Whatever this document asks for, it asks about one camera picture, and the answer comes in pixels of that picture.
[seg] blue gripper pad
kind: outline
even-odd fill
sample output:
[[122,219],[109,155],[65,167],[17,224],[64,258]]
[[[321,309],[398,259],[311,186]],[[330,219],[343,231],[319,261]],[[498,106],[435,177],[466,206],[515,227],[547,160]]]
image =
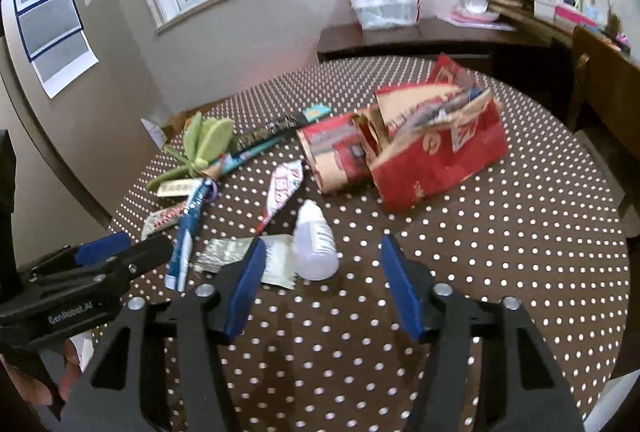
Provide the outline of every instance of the blue gripper pad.
[[236,284],[236,290],[231,296],[228,317],[225,324],[225,335],[229,341],[242,333],[254,306],[255,294],[260,287],[260,280],[264,273],[267,260],[267,246],[257,237],[242,259],[247,261],[246,268]]
[[402,261],[406,258],[404,258],[404,253],[395,238],[384,237],[382,239],[380,256],[386,279],[391,288],[391,295],[398,309],[400,324],[414,340],[420,341],[424,329],[422,304],[406,274],[404,265],[402,265]]
[[76,266],[91,266],[126,250],[131,241],[123,231],[83,244],[76,252]]

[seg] wooden chair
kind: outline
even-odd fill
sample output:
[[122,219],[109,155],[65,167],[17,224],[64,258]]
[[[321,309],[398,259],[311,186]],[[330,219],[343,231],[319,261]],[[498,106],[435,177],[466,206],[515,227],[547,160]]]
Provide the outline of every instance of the wooden chair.
[[[572,131],[581,128],[584,116],[579,114],[585,104],[596,113],[600,123],[582,128],[576,137],[589,149],[611,189],[622,189],[620,218],[631,207],[640,214],[640,64],[582,28],[574,31],[572,59],[575,84],[566,125]],[[634,249],[635,240],[628,241],[633,294],[640,289],[640,246]],[[640,368],[636,348],[640,344],[639,302],[638,296],[630,296],[623,347],[614,377]]]
[[640,214],[640,64],[582,28],[574,31],[572,59],[575,84],[566,125],[575,132],[582,107],[593,109],[602,125],[584,128],[586,146],[596,149],[608,168],[603,172],[624,191],[620,215],[630,206]]

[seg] foil packet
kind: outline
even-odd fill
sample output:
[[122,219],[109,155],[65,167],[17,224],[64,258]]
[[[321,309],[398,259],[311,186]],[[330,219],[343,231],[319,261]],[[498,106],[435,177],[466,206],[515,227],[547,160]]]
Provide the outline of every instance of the foil packet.
[[[264,284],[293,289],[296,285],[296,269],[293,260],[291,235],[263,235],[267,246],[267,264],[262,275]],[[253,237],[236,240],[215,238],[209,241],[200,256],[196,256],[193,268],[197,272],[217,273],[223,266],[240,262],[249,249]]]

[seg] wooden desk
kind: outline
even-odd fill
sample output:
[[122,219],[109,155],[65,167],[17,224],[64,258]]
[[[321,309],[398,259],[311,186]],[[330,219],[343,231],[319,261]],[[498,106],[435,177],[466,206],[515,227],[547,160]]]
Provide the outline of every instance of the wooden desk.
[[326,28],[320,34],[318,60],[390,54],[430,58],[446,52],[462,65],[491,74],[496,47],[548,45],[526,31],[462,28],[431,17],[416,26],[388,30],[363,31],[355,24]]
[[530,35],[535,36],[542,42],[547,44],[559,42],[568,48],[573,46],[573,35],[571,33],[567,33],[556,26],[537,19],[533,13],[508,8],[494,2],[489,2],[489,9],[500,13],[503,20],[508,20],[509,23],[518,29],[527,31]]
[[566,116],[573,70],[571,52],[551,36],[456,27],[439,18],[416,26],[362,31],[356,25],[326,28],[318,60],[361,56],[418,56],[431,60],[445,52],[461,65],[493,76],[535,98],[560,119]]

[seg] polka dot tablecloth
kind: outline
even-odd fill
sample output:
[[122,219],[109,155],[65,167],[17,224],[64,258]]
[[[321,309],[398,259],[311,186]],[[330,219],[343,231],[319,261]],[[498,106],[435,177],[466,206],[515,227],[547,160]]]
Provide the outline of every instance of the polka dot tablecloth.
[[[212,114],[239,131],[316,102],[335,114],[372,103],[380,85],[425,79],[431,62],[363,58],[323,63],[242,92]],[[502,102],[509,153],[464,183],[409,212],[389,214],[376,189],[323,196],[306,173],[300,195],[268,226],[291,233],[304,199],[322,207],[334,231],[340,269],[291,291],[258,290],[235,344],[221,348],[228,387],[249,431],[392,432],[402,430],[421,378],[427,346],[413,342],[398,316],[380,265],[380,240],[393,233],[409,258],[437,281],[470,297],[514,295],[526,307],[570,383],[585,417],[616,361],[628,302],[625,237],[602,174],[559,121],[538,103],[481,74]],[[211,238],[249,237],[261,219],[271,171],[302,157],[292,138],[225,177],[207,206],[194,252]],[[111,229],[138,240],[143,220],[161,206],[145,183],[177,161],[162,153],[130,190]],[[173,237],[175,230],[167,232]],[[176,298],[165,267],[132,283],[129,297]],[[190,288],[204,278],[190,273]],[[175,431],[186,430],[175,343],[166,343],[168,401]],[[473,427],[482,343],[469,357],[460,430]]]

